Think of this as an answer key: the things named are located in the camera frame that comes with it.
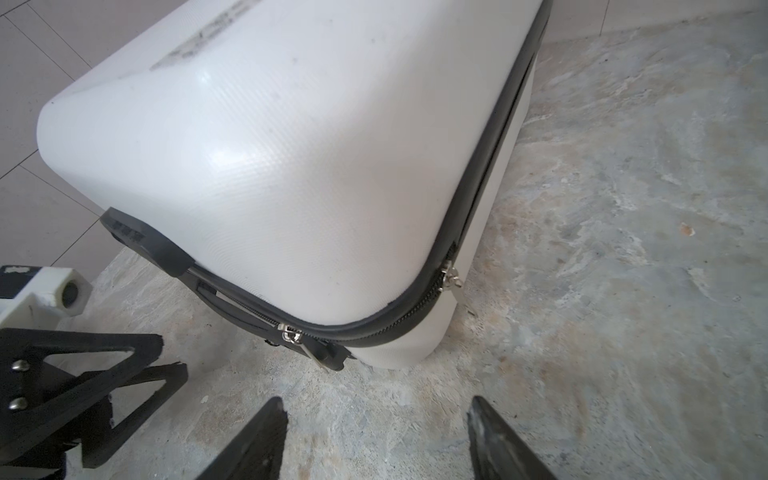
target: concrete floor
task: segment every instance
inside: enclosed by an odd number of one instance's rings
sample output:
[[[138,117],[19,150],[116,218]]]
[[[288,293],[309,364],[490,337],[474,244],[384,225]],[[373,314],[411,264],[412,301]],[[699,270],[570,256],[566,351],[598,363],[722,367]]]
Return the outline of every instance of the concrete floor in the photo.
[[[194,478],[271,396],[282,478],[471,478],[477,394],[560,479],[764,478],[765,25],[544,46],[468,276],[479,318],[459,310],[411,369],[321,372],[124,251],[67,327],[160,333],[190,381],[104,467],[71,456],[71,478]]]

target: zipper slider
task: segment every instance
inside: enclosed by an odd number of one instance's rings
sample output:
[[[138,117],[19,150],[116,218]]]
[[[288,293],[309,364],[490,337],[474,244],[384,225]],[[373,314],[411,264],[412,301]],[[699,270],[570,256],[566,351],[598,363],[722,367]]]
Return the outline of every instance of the zipper slider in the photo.
[[[445,292],[446,290],[450,290],[459,305],[464,306],[464,308],[466,308],[473,316],[477,316],[464,296],[464,282],[462,282],[462,279],[458,278],[458,270],[453,266],[453,262],[451,260],[446,260],[442,264],[440,271],[442,272],[442,286],[439,288],[439,291]]]
[[[277,325],[277,329],[280,332],[283,332],[283,340],[285,340],[288,343],[292,343],[293,345],[298,345],[301,347],[301,350],[306,353],[306,356],[311,358],[315,361],[315,363],[321,368],[325,369],[326,366],[324,366],[320,361],[315,357],[309,348],[307,348],[306,345],[304,345],[304,342],[302,342],[302,339],[304,338],[304,332],[297,330],[293,328],[292,326],[286,325],[285,323],[280,323]]]

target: tile grout line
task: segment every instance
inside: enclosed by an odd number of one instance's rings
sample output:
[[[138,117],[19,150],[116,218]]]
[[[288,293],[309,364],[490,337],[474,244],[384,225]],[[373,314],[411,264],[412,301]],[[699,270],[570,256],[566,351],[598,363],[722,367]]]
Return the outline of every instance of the tile grout line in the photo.
[[[28,158],[30,158],[32,155],[34,155],[34,154],[36,154],[36,153],[38,153],[38,149],[37,149],[37,148],[35,148],[35,151],[33,151],[32,153],[30,153],[29,155],[27,155],[26,157],[24,157],[24,160],[22,160],[22,161],[18,162],[16,165],[14,165],[13,167],[11,167],[11,170],[8,170],[8,171],[7,171],[7,172],[5,172],[3,175],[0,175],[0,180],[2,180],[3,178],[5,178],[5,175],[8,175],[8,174],[10,174],[10,173],[11,173],[13,170],[15,170],[15,169],[16,169],[16,167],[20,167],[20,166],[21,166],[21,165],[22,165],[22,164],[23,164],[23,163],[24,163],[24,162],[25,162],[25,161],[26,161]]]
[[[61,35],[59,35],[59,34],[58,34],[58,32],[57,32],[57,31],[56,31],[56,30],[55,30],[53,27],[51,27],[51,26],[49,25],[49,23],[48,23],[48,22],[46,22],[46,21],[45,21],[45,18],[43,18],[43,17],[42,17],[42,15],[40,15],[40,14],[38,13],[38,11],[37,11],[37,10],[35,10],[34,8],[32,8],[32,3],[29,3],[29,8],[30,8],[30,9],[31,9],[31,10],[32,10],[34,13],[35,13],[35,15],[37,15],[38,17],[40,17],[40,19],[43,21],[43,23],[45,23],[45,24],[48,26],[48,28],[50,28],[50,29],[51,29],[51,31],[53,31],[53,32],[56,34],[56,36],[57,36],[57,37],[59,37],[59,38],[61,39],[61,41],[63,41],[63,42],[64,42],[64,44],[65,44],[65,45],[67,45],[67,46],[70,48],[70,50],[72,50],[72,51],[74,52],[74,54],[75,54],[75,55],[77,55],[78,57],[80,57],[80,59],[81,59],[82,61],[84,61],[84,62],[85,62],[85,64],[88,66],[88,69],[91,69],[91,68],[93,68],[93,65],[89,64],[88,62],[86,62],[86,61],[85,61],[85,58],[82,58],[82,57],[80,56],[80,54],[78,53],[78,51],[77,51],[77,50],[75,50],[74,48],[72,48],[72,46],[71,46],[70,44],[68,44],[66,40],[64,40],[64,37],[62,37]]]
[[[608,6],[610,4],[611,4],[611,0],[608,0],[605,4],[605,13],[603,14],[603,23],[600,24],[600,33],[598,33],[598,37],[603,34],[603,27],[605,26],[605,19],[606,17],[608,17]]]
[[[54,260],[53,262],[51,262],[51,266],[53,266],[53,265],[54,265],[54,263],[56,263],[56,262],[58,262],[59,260],[61,260],[61,258],[62,258],[64,255],[66,255],[66,253],[67,253],[67,252],[68,252],[68,251],[69,251],[69,250],[70,250],[72,247],[74,247],[74,245],[75,245],[75,244],[76,244],[78,241],[80,241],[80,239],[81,239],[81,238],[82,238],[82,237],[83,237],[83,236],[84,236],[86,233],[88,233],[88,231],[89,231],[91,228],[93,228],[93,226],[94,226],[96,223],[98,223],[98,218],[96,219],[96,221],[95,221],[94,223],[92,223],[92,224],[91,224],[91,226],[90,226],[90,227],[88,227],[88,228],[86,228],[86,229],[85,229],[85,232],[83,232],[83,233],[82,233],[82,234],[81,234],[81,235],[78,237],[78,239],[77,239],[77,240],[75,240],[74,242],[72,242],[72,245],[70,245],[69,247],[67,247],[67,249],[66,249],[66,250],[64,250],[64,253],[62,253],[61,255],[59,255],[59,256],[58,256],[58,258],[57,258],[56,260]]]
[[[10,10],[8,10],[7,12],[3,12],[3,13],[0,13],[0,16],[4,16],[6,13],[10,13],[10,12],[13,12],[15,9],[17,9],[17,8],[21,7],[21,6],[22,6],[22,5],[24,5],[25,3],[29,3],[29,0],[24,0],[22,3],[20,3],[20,4],[16,5],[14,8],[11,8],[11,9],[10,9]]]
[[[44,179],[44,178],[42,178],[42,177],[40,177],[39,175],[35,174],[35,172],[33,172],[33,171],[29,170],[29,169],[28,169],[27,167],[25,167],[24,165],[21,165],[21,164],[19,164],[18,166],[19,166],[19,167],[21,167],[21,168],[23,168],[24,170],[26,170],[26,171],[27,171],[27,172],[29,172],[30,174],[32,174],[32,175],[35,175],[35,177],[39,178],[40,180],[43,180],[43,182],[45,182],[45,183],[46,183],[46,184],[47,184],[49,187],[52,187],[53,189],[55,189],[55,190],[56,190],[57,192],[59,192],[60,194],[62,194],[62,195],[64,195],[65,197],[67,197],[69,200],[72,200],[73,202],[75,202],[77,205],[80,205],[81,207],[83,207],[84,209],[88,210],[88,211],[89,211],[89,212],[91,212],[92,214],[94,214],[94,215],[98,215],[99,217],[101,217],[101,215],[100,215],[100,214],[97,214],[96,212],[94,212],[94,211],[93,211],[93,210],[91,210],[90,208],[86,207],[85,205],[81,204],[80,202],[78,202],[78,201],[77,201],[77,200],[75,200],[74,198],[70,197],[69,195],[67,195],[67,194],[66,194],[66,192],[62,192],[61,190],[59,190],[58,188],[56,188],[56,186],[54,186],[54,185],[51,185],[49,182],[45,181],[45,179]]]
[[[65,75],[67,75],[67,76],[70,78],[70,80],[74,81],[74,78],[72,78],[72,75],[70,75],[69,73],[67,73],[67,71],[61,67],[61,65],[59,65],[58,63],[56,63],[56,60],[54,60],[54,59],[53,59],[53,58],[51,58],[51,57],[50,57],[50,56],[49,56],[47,53],[45,53],[45,51],[44,51],[42,48],[40,48],[40,45],[36,44],[34,40],[32,40],[31,38],[29,38],[29,36],[28,36],[27,34],[25,34],[25,33],[24,33],[24,31],[23,31],[23,30],[21,30],[21,29],[19,28],[19,26],[18,26],[18,25],[16,25],[16,24],[13,22],[13,20],[11,20],[11,17],[9,17],[9,16],[8,16],[8,14],[5,14],[5,15],[3,15],[3,16],[4,16],[6,19],[8,19],[8,21],[9,21],[9,22],[11,22],[11,25],[13,25],[14,27],[16,27],[16,30],[19,30],[19,31],[22,33],[22,35],[24,35],[24,36],[27,38],[27,40],[29,40],[30,42],[32,42],[32,44],[33,44],[35,47],[37,47],[39,51],[42,51],[42,52],[43,52],[43,55],[45,55],[46,57],[48,57],[48,60],[50,60],[50,61],[52,61],[52,62],[53,62],[53,65],[56,65],[56,66],[58,67],[58,69],[59,69],[59,70],[63,71],[63,72],[64,72],[64,74],[65,74]]]

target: metal bolt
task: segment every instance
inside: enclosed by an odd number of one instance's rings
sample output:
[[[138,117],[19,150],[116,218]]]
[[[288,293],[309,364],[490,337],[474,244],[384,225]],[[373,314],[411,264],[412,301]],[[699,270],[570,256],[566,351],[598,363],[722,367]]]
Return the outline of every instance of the metal bolt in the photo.
[[[26,360],[16,360],[11,364],[11,370],[14,372],[26,372],[29,370],[29,362]]]
[[[11,400],[11,402],[8,404],[8,410],[23,410],[28,406],[29,402],[27,402],[27,399],[23,396],[20,396],[17,399]]]

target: hard shell suitcase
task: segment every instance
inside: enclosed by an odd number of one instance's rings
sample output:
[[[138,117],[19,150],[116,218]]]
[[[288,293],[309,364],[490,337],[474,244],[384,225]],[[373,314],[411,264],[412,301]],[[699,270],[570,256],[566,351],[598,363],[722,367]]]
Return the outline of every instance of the hard shell suitcase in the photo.
[[[551,0],[190,0],[43,108],[113,236],[272,345],[402,368],[461,300]]]

